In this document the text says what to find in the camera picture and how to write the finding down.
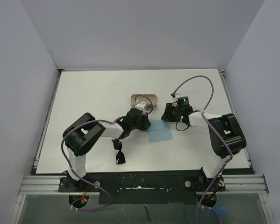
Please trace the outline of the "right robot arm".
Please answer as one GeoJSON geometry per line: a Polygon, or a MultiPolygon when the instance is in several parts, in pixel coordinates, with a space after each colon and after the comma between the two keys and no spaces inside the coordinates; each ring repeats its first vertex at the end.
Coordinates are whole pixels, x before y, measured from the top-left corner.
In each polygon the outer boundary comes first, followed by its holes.
{"type": "Polygon", "coordinates": [[[233,156],[247,145],[246,138],[233,113],[214,115],[194,110],[189,104],[188,97],[179,97],[173,103],[166,103],[161,119],[209,131],[213,152],[206,165],[202,167],[204,176],[198,179],[199,187],[205,191],[215,186],[215,176],[222,173],[233,156]]]}

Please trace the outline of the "map print glasses case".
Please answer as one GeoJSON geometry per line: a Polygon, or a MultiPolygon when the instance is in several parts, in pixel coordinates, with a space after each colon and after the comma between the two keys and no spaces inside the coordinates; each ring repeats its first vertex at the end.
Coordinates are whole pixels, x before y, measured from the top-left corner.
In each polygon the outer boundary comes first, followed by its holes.
{"type": "Polygon", "coordinates": [[[130,97],[130,101],[131,101],[131,106],[134,107],[136,105],[135,103],[135,99],[137,99],[138,101],[141,102],[147,102],[148,106],[147,109],[151,109],[151,104],[149,102],[149,100],[151,101],[153,108],[155,108],[157,106],[157,96],[155,94],[139,94],[138,97],[136,97],[138,94],[133,94],[130,97]]]}

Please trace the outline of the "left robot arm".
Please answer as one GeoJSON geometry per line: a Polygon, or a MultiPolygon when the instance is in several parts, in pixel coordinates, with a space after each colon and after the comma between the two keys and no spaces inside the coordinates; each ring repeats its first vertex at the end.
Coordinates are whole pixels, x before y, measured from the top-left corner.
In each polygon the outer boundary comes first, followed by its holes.
{"type": "Polygon", "coordinates": [[[86,154],[94,147],[99,138],[112,139],[116,154],[116,164],[126,162],[122,152],[122,140],[127,138],[134,130],[146,131],[151,126],[148,114],[142,110],[132,108],[123,117],[114,122],[96,120],[90,113],[85,113],[63,132],[61,146],[66,146],[69,156],[67,176],[69,186],[76,192],[85,188],[86,180],[86,154]]]}

